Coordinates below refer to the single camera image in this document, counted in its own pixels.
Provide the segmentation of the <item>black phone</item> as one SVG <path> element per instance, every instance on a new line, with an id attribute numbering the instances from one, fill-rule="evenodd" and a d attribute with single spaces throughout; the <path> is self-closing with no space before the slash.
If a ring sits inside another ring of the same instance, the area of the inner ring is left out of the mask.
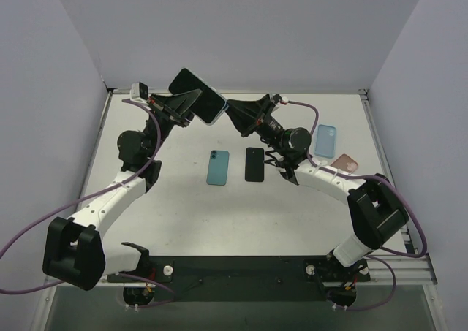
<path id="1" fill-rule="evenodd" d="M 260 183 L 265 179 L 265 151 L 263 148 L 246 149 L 244 179 L 247 182 Z"/>

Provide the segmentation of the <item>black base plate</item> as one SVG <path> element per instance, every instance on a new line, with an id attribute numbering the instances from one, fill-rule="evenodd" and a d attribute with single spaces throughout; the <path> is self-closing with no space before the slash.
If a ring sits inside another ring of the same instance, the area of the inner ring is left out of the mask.
<path id="1" fill-rule="evenodd" d="M 155 300 L 177 302 L 323 301 L 332 288 L 370 280 L 365 260 L 343 268 L 326 256 L 151 256 L 129 278 L 108 281 L 131 283 L 138 276 L 161 285 Z"/>

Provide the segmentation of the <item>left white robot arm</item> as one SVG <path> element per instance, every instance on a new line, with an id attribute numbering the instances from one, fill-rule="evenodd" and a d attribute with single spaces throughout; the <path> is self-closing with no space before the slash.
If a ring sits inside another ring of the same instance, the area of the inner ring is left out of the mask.
<path id="1" fill-rule="evenodd" d="M 55 218 L 48 225 L 42 270 L 46 275 L 88 291 L 102 276 L 125 272 L 141 281 L 150 271 L 148 249 L 122 242 L 107 248 L 103 237 L 119 216 L 157 182 L 162 163 L 156 155 L 174 126 L 186 127 L 193 119 L 192 105 L 201 97 L 195 89 L 162 96 L 143 94 L 127 103 L 148 113 L 142 131 L 127 130 L 117 139 L 122 162 L 113 182 L 68 218 Z"/>

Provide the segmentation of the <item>dark teal phone case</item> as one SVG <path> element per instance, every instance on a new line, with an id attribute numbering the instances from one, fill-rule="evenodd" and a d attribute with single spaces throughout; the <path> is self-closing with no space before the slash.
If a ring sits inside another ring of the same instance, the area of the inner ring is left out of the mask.
<path id="1" fill-rule="evenodd" d="M 209 87 L 199 87 L 202 91 L 197 101 L 191 106 L 191 111 L 203 123 L 211 125 L 216 122 L 227 108 L 227 100 Z"/>

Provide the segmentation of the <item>light blue phone case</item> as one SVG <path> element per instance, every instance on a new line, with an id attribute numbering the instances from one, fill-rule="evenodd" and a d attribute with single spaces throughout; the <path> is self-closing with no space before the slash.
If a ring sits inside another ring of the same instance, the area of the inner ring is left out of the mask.
<path id="1" fill-rule="evenodd" d="M 336 152 L 337 130 L 334 126 L 320 124 L 317 127 L 314 154 L 327 159 L 332 159 Z"/>

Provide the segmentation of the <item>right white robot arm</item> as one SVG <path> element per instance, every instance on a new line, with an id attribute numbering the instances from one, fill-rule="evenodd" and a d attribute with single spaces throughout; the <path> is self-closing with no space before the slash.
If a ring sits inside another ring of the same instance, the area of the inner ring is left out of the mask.
<path id="1" fill-rule="evenodd" d="M 381 249 L 408 222 L 407 209 L 383 175 L 352 176 L 332 166 L 310 164 L 312 133 L 303 127 L 286 129 L 272 115 L 285 102 L 278 94 L 257 101 L 230 99 L 227 115 L 242 137 L 256 133 L 279 154 L 273 162 L 285 180 L 321 191 L 349 208 L 352 234 L 330 252 L 330 258 L 352 267 Z"/>

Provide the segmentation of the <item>aluminium front rail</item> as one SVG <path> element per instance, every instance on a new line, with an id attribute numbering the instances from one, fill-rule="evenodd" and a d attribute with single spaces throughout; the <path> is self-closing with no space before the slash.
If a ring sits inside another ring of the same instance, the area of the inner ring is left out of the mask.
<path id="1" fill-rule="evenodd" d="M 391 267 L 396 277 L 397 286 L 437 284 L 437 277 L 428 255 L 422 258 L 375 255 L 374 258 L 366 257 L 366 260 L 367 274 L 358 274 L 358 285 L 376 284 L 391 286 L 393 283 L 393 276 L 384 262 Z"/>

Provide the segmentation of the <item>pink phone case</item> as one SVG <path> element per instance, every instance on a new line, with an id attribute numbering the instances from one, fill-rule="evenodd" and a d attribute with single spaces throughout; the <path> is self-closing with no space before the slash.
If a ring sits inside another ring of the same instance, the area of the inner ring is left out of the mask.
<path id="1" fill-rule="evenodd" d="M 338 158 L 336 158 L 332 163 L 331 166 L 338 170 L 342 170 L 349 174 L 354 173 L 358 169 L 358 163 L 356 160 L 348 156 L 347 154 L 343 153 Z"/>

